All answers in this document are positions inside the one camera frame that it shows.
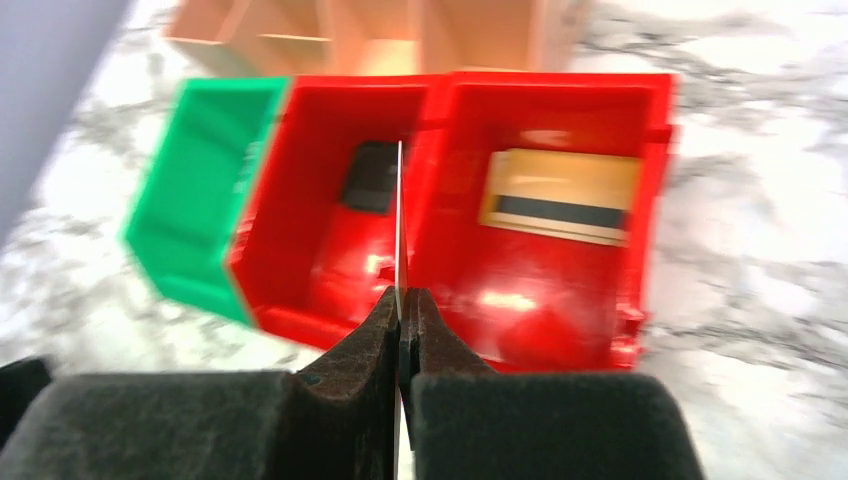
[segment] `gray surface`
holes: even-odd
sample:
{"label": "gray surface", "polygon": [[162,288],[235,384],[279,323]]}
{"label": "gray surface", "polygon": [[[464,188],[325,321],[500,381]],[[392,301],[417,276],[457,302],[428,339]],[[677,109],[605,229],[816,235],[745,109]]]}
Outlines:
{"label": "gray surface", "polygon": [[129,3],[0,1],[0,245]]}

